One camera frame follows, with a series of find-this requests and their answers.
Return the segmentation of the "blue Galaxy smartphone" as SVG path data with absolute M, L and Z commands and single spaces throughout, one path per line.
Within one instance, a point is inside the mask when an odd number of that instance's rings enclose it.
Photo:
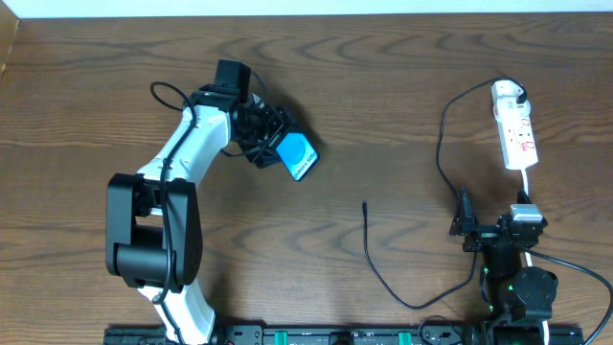
M 296 182 L 301 181 L 319 160 L 319 153 L 302 132 L 288 132 L 276 152 Z

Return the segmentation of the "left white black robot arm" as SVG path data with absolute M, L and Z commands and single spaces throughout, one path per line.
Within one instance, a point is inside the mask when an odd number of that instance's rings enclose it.
M 116 173 L 106 190 L 105 263 L 155 307 L 177 344 L 206 344 L 216 313 L 197 274 L 203 250 L 197 191 L 216 156 L 231 142 L 265 168 L 276 148 L 298 128 L 296 117 L 249 91 L 255 72 L 222 59 L 215 80 L 182 97 L 180 123 L 138 172 Z

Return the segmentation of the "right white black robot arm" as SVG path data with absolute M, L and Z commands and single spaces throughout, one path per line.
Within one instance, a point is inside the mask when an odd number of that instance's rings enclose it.
M 465 252 L 483 255 L 480 287 L 490 306 L 490 318 L 473 327 L 473 343 L 543 344 L 549 338 L 543 323 L 553 316 L 558 279 L 550 271 L 522 263 L 524 250 L 538 244 L 547 225 L 523 191 L 496 223 L 481 225 L 467 192 L 459 190 L 449 234 L 464 238 Z

